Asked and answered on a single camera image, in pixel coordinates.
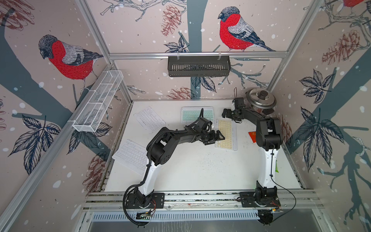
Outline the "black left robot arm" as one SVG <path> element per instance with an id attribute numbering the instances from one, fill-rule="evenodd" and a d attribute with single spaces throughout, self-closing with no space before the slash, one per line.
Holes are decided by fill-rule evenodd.
<path id="1" fill-rule="evenodd" d="M 129 205 L 130 196 L 134 196 L 136 206 L 145 208 L 151 204 L 160 168 L 170 160 L 178 145 L 202 142 L 207 146 L 225 139 L 222 132 L 212 129 L 212 122 L 202 114 L 183 130 L 170 130 L 163 127 L 146 147 L 148 164 L 143 180 L 127 188 L 123 196 L 123 208 Z"/>

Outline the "green keyboard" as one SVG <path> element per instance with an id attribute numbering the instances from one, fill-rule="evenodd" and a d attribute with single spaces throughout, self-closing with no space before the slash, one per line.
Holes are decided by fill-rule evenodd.
<path id="1" fill-rule="evenodd" d="M 203 117 L 214 123 L 214 109 L 213 107 L 182 107 L 181 109 L 181 124 L 189 125 L 196 121 L 203 109 Z"/>

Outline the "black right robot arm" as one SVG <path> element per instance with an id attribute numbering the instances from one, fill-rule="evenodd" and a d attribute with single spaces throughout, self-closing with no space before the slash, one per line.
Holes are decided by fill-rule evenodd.
<path id="1" fill-rule="evenodd" d="M 243 98 L 233 99 L 233 109 L 224 109 L 223 118 L 240 123 L 246 119 L 256 125 L 256 145 L 262 158 L 263 166 L 257 180 L 254 201 L 258 206 L 268 206 L 278 200 L 275 168 L 278 151 L 283 143 L 280 119 L 264 116 L 251 107 L 247 107 Z"/>

